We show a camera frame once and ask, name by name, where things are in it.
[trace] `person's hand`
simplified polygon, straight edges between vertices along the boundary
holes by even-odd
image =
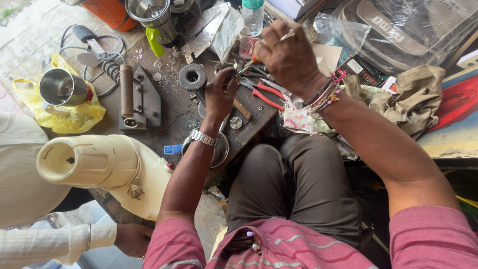
[[[224,83],[234,74],[234,68],[229,67],[217,73],[214,80],[206,85],[206,118],[219,127],[224,118],[231,112],[234,96],[239,87],[239,78],[232,79],[227,87]]]
[[[295,37],[281,42],[280,39],[291,28],[295,30]],[[275,80],[304,101],[311,99],[325,84],[327,77],[319,71],[312,47],[300,24],[273,21],[270,27],[262,30],[262,37],[267,46],[257,42],[255,52]]]
[[[146,255],[153,229],[139,224],[118,224],[115,246],[130,257],[142,258]]]

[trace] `small blue plastic piece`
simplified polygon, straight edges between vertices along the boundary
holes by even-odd
[[[172,146],[165,146],[164,147],[164,154],[174,154],[181,152],[183,150],[183,145],[172,145]]]

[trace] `grey trousers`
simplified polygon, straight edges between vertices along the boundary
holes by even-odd
[[[271,217],[359,247],[360,206],[329,138],[294,135],[278,148],[257,145],[245,157],[229,194],[228,230]]]

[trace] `plastic water bottle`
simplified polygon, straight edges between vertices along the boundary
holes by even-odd
[[[249,34],[260,35],[264,24],[264,0],[242,0],[242,17]]]

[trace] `silver watch strap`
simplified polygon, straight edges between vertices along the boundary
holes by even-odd
[[[194,129],[192,132],[191,132],[191,139],[194,139],[194,140],[197,140],[201,143],[204,143],[208,146],[211,146],[213,148],[216,148],[217,146],[217,140],[208,136],[208,135],[205,135],[203,134],[202,132],[198,131],[197,129]]]

